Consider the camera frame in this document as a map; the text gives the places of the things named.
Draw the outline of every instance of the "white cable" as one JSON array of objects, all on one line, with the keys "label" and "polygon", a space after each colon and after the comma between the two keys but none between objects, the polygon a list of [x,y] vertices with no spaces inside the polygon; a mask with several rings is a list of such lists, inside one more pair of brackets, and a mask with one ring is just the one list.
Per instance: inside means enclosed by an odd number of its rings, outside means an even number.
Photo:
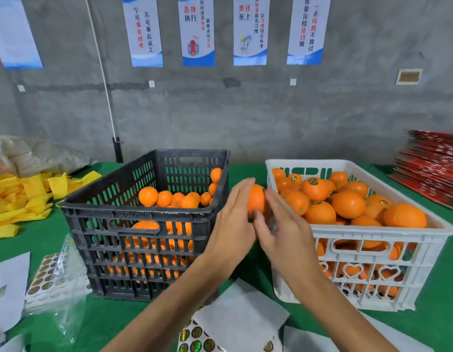
[{"label": "white cable", "polygon": [[89,23],[91,24],[91,30],[93,31],[94,44],[96,45],[96,52],[98,53],[99,65],[101,67],[102,83],[104,84],[104,90],[106,91],[106,100],[108,102],[110,123],[112,125],[112,133],[114,134],[114,140],[116,140],[116,138],[117,138],[116,130],[114,129],[114,120],[112,119],[112,110],[110,107],[109,92],[108,92],[108,87],[106,85],[106,76],[104,75],[104,68],[102,67],[101,54],[99,53],[98,39],[96,38],[96,32],[94,31],[93,17],[91,16],[91,10],[89,8],[88,0],[85,0],[85,1],[86,1],[86,8],[88,9]]}]

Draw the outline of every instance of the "blue and white poster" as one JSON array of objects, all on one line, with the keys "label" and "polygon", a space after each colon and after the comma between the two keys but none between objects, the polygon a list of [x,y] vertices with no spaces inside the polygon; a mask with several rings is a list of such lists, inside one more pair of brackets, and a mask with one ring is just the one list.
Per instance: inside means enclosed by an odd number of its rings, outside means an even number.
[{"label": "blue and white poster", "polygon": [[270,0],[233,0],[234,65],[266,65]]},{"label": "blue and white poster", "polygon": [[0,0],[0,60],[8,69],[42,68],[21,0]]},{"label": "blue and white poster", "polygon": [[122,0],[132,66],[163,67],[156,0]]},{"label": "blue and white poster", "polygon": [[184,66],[215,66],[213,0],[178,0]]},{"label": "blue and white poster", "polygon": [[331,0],[293,0],[287,64],[320,64]]}]

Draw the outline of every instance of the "hand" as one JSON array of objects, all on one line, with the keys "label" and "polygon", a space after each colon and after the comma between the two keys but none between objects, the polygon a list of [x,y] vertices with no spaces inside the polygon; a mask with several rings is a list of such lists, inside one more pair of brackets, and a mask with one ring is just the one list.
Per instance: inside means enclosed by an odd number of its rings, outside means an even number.
[{"label": "hand", "polygon": [[292,290],[303,279],[309,284],[325,278],[319,266],[313,232],[306,220],[272,189],[266,190],[265,199],[277,220],[277,233],[274,236],[270,232],[259,212],[254,213],[254,227],[272,266]]},{"label": "hand", "polygon": [[247,202],[254,183],[254,178],[245,179],[231,189],[205,248],[204,254],[220,264],[225,279],[243,260],[256,238],[253,225],[247,222]]}]

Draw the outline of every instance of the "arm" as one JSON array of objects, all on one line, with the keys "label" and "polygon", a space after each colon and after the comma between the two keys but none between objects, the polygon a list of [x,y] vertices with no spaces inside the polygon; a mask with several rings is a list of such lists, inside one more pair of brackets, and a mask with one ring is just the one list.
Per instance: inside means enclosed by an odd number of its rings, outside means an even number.
[{"label": "arm", "polygon": [[171,346],[251,249],[255,233],[247,222],[247,201],[253,184],[254,180],[246,179],[233,187],[217,215],[205,253],[101,352],[163,352]]},{"label": "arm", "polygon": [[276,192],[266,199],[277,223],[272,235],[260,213],[254,226],[261,247],[295,297],[320,322],[341,352],[397,352],[324,276],[319,266],[311,227]]}]

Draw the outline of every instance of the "stack of red cardboard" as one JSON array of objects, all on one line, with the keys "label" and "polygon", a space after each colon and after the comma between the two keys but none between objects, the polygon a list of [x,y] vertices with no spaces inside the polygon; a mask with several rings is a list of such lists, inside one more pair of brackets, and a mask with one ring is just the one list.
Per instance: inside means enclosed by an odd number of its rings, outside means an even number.
[{"label": "stack of red cardboard", "polygon": [[453,135],[409,131],[411,146],[394,159],[395,181],[453,209]]}]

